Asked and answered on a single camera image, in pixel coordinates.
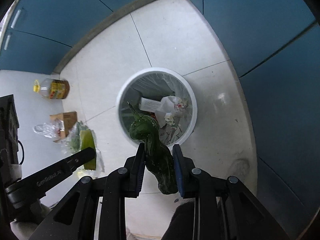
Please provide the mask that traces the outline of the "cooking oil bottle yellow cap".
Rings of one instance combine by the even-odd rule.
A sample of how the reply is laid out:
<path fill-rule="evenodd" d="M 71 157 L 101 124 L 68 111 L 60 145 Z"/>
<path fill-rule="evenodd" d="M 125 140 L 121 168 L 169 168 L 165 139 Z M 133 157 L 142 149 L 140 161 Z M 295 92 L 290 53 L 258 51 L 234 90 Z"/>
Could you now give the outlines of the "cooking oil bottle yellow cap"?
<path fill-rule="evenodd" d="M 69 93 L 70 85 L 67 80 L 45 79 L 42 82 L 34 81 L 33 90 L 46 99 L 65 99 Z"/>

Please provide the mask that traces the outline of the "brown cardboard box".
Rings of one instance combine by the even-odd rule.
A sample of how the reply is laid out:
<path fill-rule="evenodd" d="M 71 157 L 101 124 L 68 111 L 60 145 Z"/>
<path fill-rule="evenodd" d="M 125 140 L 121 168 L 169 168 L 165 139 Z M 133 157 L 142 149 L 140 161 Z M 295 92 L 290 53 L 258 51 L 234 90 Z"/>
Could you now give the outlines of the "brown cardboard box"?
<path fill-rule="evenodd" d="M 55 125 L 56 141 L 65 139 L 77 121 L 78 116 L 76 112 L 50 115 L 50 122 Z"/>

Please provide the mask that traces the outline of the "blue kitchen cabinets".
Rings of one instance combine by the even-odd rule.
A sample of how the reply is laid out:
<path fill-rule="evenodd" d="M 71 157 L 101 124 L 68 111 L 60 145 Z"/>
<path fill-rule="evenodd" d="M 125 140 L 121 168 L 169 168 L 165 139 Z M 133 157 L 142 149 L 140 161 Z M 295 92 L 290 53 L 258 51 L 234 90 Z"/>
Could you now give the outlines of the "blue kitchen cabinets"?
<path fill-rule="evenodd" d="M 197 100 L 181 146 L 213 176 L 237 174 L 291 238 L 319 213 L 319 24 L 304 0 L 18 0 L 1 37 L 1 95 L 13 94 L 28 176 L 63 158 L 33 131 L 76 111 L 105 171 L 136 146 L 116 98 L 132 75 L 166 68 Z M 65 99 L 34 81 L 67 80 Z"/>

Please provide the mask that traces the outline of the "clear plastic bag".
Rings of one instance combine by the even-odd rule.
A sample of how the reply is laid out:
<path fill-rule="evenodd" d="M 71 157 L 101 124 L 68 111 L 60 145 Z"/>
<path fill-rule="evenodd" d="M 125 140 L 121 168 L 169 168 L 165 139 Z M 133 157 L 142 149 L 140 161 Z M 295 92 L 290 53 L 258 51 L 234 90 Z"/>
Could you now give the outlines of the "clear plastic bag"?
<path fill-rule="evenodd" d="M 42 135 L 53 141 L 61 139 L 61 132 L 65 131 L 65 126 L 62 120 L 55 119 L 48 123 L 43 123 L 40 125 L 35 125 L 33 131 L 36 134 Z"/>

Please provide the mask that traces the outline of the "black trouser legs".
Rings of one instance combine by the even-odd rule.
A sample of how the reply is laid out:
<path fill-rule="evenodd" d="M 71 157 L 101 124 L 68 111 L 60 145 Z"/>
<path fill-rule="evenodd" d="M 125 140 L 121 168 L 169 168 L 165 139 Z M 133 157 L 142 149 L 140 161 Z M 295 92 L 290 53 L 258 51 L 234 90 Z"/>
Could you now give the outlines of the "black trouser legs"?
<path fill-rule="evenodd" d="M 162 236 L 163 240 L 193 239 L 195 199 L 189 199 L 179 205 L 170 224 Z"/>

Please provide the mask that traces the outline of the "white round trash bin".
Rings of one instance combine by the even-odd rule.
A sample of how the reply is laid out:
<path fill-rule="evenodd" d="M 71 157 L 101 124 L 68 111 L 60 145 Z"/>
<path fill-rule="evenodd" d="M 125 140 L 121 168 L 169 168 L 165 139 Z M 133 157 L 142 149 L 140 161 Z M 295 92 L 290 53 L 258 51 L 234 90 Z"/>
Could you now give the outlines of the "white round trash bin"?
<path fill-rule="evenodd" d="M 193 133 L 197 101 L 189 83 L 180 74 L 165 68 L 148 68 L 131 76 L 117 96 L 118 122 L 127 140 L 134 116 L 130 110 L 149 115 L 159 124 L 159 138 L 168 148 L 183 144 Z"/>

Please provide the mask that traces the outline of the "clear bag of greens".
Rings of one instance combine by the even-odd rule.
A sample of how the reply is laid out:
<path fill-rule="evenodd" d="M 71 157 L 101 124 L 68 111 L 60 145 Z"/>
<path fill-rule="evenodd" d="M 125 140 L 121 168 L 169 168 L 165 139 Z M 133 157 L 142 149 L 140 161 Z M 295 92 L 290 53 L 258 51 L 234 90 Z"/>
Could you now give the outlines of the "clear bag of greens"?
<path fill-rule="evenodd" d="M 64 154 L 70 156 L 87 147 L 95 147 L 96 158 L 78 168 L 78 175 L 88 175 L 93 178 L 101 177 L 105 173 L 105 165 L 101 152 L 97 148 L 95 133 L 82 121 L 77 121 L 69 131 L 67 137 L 60 141 Z"/>

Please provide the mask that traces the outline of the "green pepper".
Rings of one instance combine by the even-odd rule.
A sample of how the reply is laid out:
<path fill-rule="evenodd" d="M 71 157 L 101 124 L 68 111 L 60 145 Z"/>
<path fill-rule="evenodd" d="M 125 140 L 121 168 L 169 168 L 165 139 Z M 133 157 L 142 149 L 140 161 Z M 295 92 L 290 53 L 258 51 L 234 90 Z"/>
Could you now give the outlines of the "green pepper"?
<path fill-rule="evenodd" d="M 144 143 L 146 168 L 156 177 L 162 194 L 177 193 L 174 159 L 169 148 L 160 141 L 158 122 L 149 115 L 138 113 L 130 103 L 128 106 L 134 118 L 129 135 Z"/>

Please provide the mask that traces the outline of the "white paper box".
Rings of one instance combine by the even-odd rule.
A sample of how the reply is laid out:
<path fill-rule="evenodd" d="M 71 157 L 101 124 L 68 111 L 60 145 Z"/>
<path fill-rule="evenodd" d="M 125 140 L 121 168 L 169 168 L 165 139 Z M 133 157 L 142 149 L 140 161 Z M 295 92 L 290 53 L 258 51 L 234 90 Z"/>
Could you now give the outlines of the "white paper box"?
<path fill-rule="evenodd" d="M 143 98 L 143 97 L 140 98 L 139 109 L 141 111 L 155 113 L 155 111 L 157 111 L 157 109 L 160 106 L 161 106 L 160 101 L 151 100 L 151 99 L 147 99 L 147 98 Z"/>

